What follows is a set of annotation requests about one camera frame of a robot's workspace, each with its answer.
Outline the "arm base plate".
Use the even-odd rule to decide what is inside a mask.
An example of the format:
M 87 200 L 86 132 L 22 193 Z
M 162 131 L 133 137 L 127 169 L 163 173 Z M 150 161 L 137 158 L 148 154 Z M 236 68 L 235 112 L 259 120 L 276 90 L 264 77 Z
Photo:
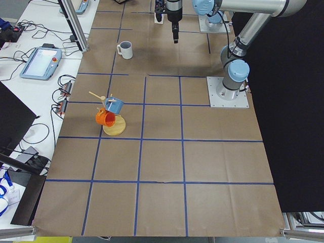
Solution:
M 244 84 L 232 91 L 223 86 L 223 77 L 207 76 L 207 87 L 211 108 L 249 108 Z

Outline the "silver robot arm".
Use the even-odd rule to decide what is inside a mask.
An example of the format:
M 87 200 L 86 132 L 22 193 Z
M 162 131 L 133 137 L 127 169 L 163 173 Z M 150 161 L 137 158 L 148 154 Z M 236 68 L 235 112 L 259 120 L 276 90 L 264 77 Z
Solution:
M 252 13 L 245 27 L 232 43 L 221 51 L 225 76 L 216 87 L 217 95 L 224 100 L 234 100 L 241 85 L 249 75 L 249 65 L 243 60 L 247 49 L 272 17 L 291 16 L 301 10 L 306 1 L 192 1 L 198 15 L 209 19 L 221 11 Z

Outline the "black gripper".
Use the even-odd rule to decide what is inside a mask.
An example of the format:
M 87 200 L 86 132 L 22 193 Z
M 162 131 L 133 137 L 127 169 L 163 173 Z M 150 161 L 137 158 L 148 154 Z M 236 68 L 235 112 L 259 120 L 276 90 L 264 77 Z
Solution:
M 182 0 L 166 0 L 166 14 L 169 21 L 180 21 L 182 19 Z M 179 23 L 172 22 L 173 41 L 179 41 Z

